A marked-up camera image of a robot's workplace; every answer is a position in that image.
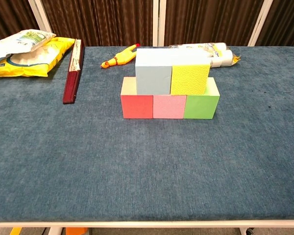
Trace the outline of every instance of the white table edge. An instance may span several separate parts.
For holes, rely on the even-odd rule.
[[[294,220],[0,222],[0,227],[294,228]]]

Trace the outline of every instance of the cube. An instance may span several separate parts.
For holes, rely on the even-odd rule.
[[[208,77],[204,94],[188,95],[185,103],[184,118],[212,119],[219,101],[219,91],[213,77]]]
[[[124,77],[121,90],[124,118],[152,118],[152,95],[137,95],[136,77]]]
[[[204,94],[210,70],[210,60],[185,52],[172,64],[172,95]]]
[[[138,48],[135,62],[137,94],[170,94],[170,48]]]
[[[154,95],[153,118],[182,119],[186,95]]]

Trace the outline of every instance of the snack bag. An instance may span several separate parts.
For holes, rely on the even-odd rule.
[[[9,54],[26,53],[36,50],[55,37],[54,33],[37,29],[22,30],[0,40],[0,58]]]
[[[56,37],[33,52],[10,55],[0,61],[0,77],[48,77],[74,42],[72,38]]]

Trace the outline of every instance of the orange object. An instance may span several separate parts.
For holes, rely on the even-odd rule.
[[[88,228],[65,228],[66,235],[84,235]]]
[[[116,54],[115,57],[113,57],[111,60],[103,62],[101,64],[101,67],[105,69],[113,65],[125,65],[126,63],[130,62],[132,59],[135,58],[136,51],[132,52],[132,50],[139,46],[139,44],[134,44],[126,48],[124,51],[121,51],[120,53]]]
[[[10,235],[20,235],[22,228],[13,228]]]

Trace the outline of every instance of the yellow rubber chicken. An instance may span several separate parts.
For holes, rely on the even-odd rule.
[[[121,51],[120,53],[116,54],[115,57],[113,57],[111,60],[103,62],[101,64],[101,67],[105,69],[113,65],[125,65],[126,63],[130,62],[132,59],[135,58],[136,52],[132,52],[132,50],[139,46],[139,44],[134,44],[126,48],[124,51]]]

